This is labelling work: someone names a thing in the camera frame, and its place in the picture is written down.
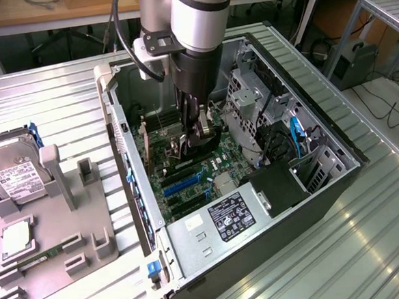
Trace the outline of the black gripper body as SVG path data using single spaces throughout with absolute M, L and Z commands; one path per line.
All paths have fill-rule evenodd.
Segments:
M 184 95 L 208 99 L 217 84 L 222 52 L 223 47 L 218 46 L 209 52 L 182 51 L 169 56 L 177 101 Z

